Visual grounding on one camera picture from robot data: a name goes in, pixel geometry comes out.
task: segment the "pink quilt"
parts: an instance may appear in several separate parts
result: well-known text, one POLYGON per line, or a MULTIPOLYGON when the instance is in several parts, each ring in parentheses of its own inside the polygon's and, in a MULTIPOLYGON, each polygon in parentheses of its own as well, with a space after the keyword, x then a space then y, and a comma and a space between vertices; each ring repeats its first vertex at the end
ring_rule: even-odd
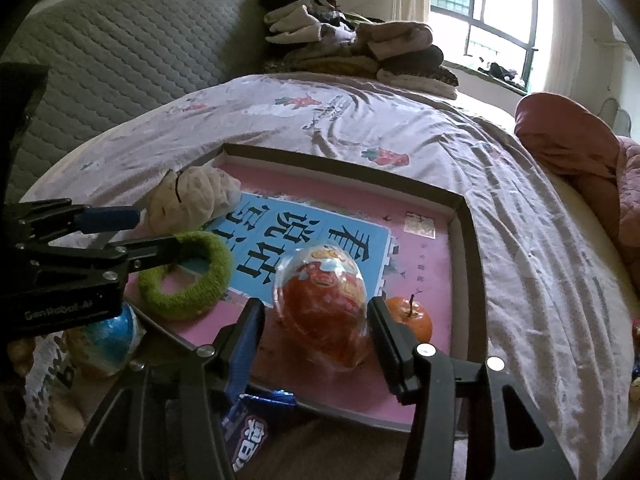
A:
POLYGON ((640 145, 566 97, 518 104, 515 133, 537 161, 564 176, 591 207, 640 292, 640 145))

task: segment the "bed sheet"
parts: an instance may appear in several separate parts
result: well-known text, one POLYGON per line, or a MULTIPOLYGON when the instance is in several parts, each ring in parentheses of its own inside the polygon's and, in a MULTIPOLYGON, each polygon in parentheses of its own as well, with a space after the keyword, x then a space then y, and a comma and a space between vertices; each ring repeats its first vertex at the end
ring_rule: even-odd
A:
POLYGON ((536 163, 513 124, 463 95, 452 102, 305 73, 248 76, 105 132, 24 200, 144 207, 166 170, 202 163, 223 142, 339 158, 463 194, 482 256, 489 353, 522 380, 578 477, 601 478, 638 421, 627 400, 638 298, 593 213, 536 163))

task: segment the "quilted fabric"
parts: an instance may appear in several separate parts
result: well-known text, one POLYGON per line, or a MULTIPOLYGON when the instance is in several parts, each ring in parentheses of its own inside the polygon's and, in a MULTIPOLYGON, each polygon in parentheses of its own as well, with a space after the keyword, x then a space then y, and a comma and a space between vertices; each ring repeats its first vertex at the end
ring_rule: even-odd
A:
POLYGON ((65 0, 29 17, 2 61, 50 66, 7 190, 16 202, 60 158, 190 92, 259 72, 258 0, 65 0))

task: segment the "green hair tie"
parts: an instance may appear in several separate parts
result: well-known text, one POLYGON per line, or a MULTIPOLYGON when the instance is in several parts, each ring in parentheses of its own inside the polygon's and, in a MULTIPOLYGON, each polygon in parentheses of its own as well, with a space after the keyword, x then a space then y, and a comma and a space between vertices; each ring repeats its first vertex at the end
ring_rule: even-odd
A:
POLYGON ((145 301, 144 310, 168 321, 191 319, 208 312, 223 297, 231 281, 233 256, 222 238, 207 231, 194 231, 175 235, 180 242, 180 257, 204 258, 209 270, 194 285, 176 294, 161 290, 162 280, 176 264, 142 270, 138 277, 140 296, 145 301))

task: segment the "silver screw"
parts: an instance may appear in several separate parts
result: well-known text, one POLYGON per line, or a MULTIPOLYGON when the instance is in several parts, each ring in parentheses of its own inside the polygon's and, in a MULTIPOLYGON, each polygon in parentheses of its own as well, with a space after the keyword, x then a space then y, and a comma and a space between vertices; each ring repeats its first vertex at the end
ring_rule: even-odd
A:
POLYGON ((129 363, 129 368, 131 368, 134 372, 141 372, 145 369, 145 364, 140 361, 132 361, 129 363))
POLYGON ((196 354, 198 354, 199 357, 212 357, 215 353, 216 349, 211 345, 202 345, 196 350, 196 354))
POLYGON ((419 344, 416 347, 416 350, 418 351, 418 354, 420 354, 423 357, 431 357, 432 355, 436 354, 436 347, 433 345, 430 345, 429 343, 419 344))
POLYGON ((118 273, 117 273, 117 272, 114 272, 113 270, 105 270, 105 271, 102 273, 102 277, 103 277, 105 280, 109 280, 110 282, 116 282, 116 281, 117 281, 117 279, 118 279, 118 273))
POLYGON ((504 361, 496 356, 489 357, 486 360, 486 365, 495 372, 501 372, 504 370, 504 361))

